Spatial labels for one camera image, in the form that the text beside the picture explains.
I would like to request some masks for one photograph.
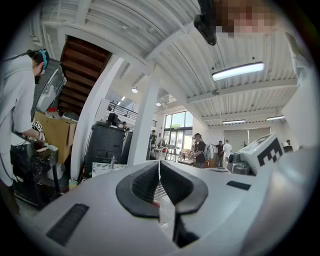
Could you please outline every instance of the corrugated ceiling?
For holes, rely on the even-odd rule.
[[[62,0],[58,20],[75,22],[78,4],[78,0]],[[42,20],[56,21],[58,5],[58,0],[47,1]],[[197,0],[92,0],[85,26],[94,26],[106,32],[110,42],[136,58],[146,59],[167,37],[180,30],[181,26],[190,24],[199,9]],[[48,33],[55,54],[60,56],[57,33],[51,30]],[[175,79],[188,98],[212,90],[296,78],[286,37],[281,31],[243,38],[229,38],[225,33],[218,33],[217,44],[210,46],[193,27],[189,33],[182,34],[161,49],[153,61]],[[264,70],[216,82],[212,79],[213,72],[254,62],[264,62]],[[133,77],[143,75],[142,70],[134,72]],[[126,80],[128,86],[134,82]],[[280,111],[295,90],[295,87],[281,86],[268,90],[247,90],[193,104],[202,117],[267,109]],[[256,115],[247,121],[265,121],[266,117]],[[210,126],[221,125],[221,120],[207,123]]]

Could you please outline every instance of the cardboard box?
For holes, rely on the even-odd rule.
[[[58,148],[58,162],[64,163],[71,152],[77,122],[66,118],[49,118],[40,112],[35,112],[34,119],[42,125],[45,142]]]

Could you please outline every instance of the railing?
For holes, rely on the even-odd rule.
[[[134,121],[136,121],[137,117],[138,117],[138,113],[131,111],[130,109],[127,109],[123,106],[119,106],[113,102],[110,102],[108,110],[110,112],[116,113],[117,115],[124,116],[124,117],[132,119]],[[156,125],[157,125],[157,121],[152,120],[152,127],[156,127]]]

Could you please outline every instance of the tree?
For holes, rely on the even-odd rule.
[[[171,128],[179,128],[179,127],[181,127],[181,125],[180,125],[180,123],[175,123],[175,124],[172,124],[171,125]]]

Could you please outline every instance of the backpack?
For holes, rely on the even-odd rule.
[[[211,160],[214,158],[214,146],[209,144],[205,145],[205,149],[203,151],[203,155],[205,160]]]

